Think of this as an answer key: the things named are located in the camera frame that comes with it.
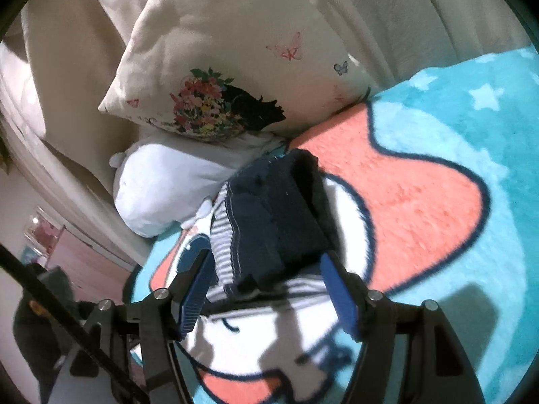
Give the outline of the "navy pants with striped waistband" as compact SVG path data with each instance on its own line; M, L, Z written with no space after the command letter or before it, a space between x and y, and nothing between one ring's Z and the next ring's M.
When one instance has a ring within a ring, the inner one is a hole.
M210 243L213 305L325 293L320 259L340 241L317 158L293 149L235 173L215 202Z

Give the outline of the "beige upholstered headboard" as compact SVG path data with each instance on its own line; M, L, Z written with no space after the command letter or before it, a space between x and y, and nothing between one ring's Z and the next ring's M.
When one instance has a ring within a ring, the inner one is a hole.
M56 212L136 263L149 245L113 205L119 174L178 180L195 210L278 143L255 133L201 143L99 112L148 1L1 0L1 137L8 153ZM294 1L324 18L376 88L530 39L505 0Z

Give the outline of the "white grey plush pillow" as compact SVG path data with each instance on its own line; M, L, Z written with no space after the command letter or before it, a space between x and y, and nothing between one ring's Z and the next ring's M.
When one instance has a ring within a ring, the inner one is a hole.
M234 173L283 146L284 140L266 132L206 143L158 130L110 157L115 208L145 238L173 223L191 224Z

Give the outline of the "cream floral printed cushion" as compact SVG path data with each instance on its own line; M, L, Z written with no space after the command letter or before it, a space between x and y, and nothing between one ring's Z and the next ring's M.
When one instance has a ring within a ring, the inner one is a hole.
M99 109L214 142L293 134L374 88L309 0L148 0Z

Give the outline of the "teal cartoon fleece blanket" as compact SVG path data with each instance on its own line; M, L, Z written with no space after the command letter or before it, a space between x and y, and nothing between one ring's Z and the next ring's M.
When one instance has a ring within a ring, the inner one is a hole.
M536 49L423 69L298 145L327 172L347 269L436 300L506 402L538 350ZM177 355L197 403L337 403L360 349L318 296L201 318Z

